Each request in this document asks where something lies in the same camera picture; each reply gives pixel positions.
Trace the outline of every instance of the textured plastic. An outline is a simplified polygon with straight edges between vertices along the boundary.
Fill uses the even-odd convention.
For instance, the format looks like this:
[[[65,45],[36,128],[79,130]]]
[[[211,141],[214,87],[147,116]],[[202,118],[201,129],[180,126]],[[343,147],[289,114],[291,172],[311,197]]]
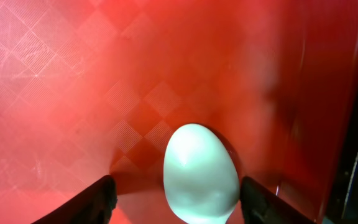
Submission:
[[[113,171],[148,187],[117,182],[114,223],[181,223],[162,164],[186,123],[320,221],[357,83],[358,0],[0,0],[0,223]]]

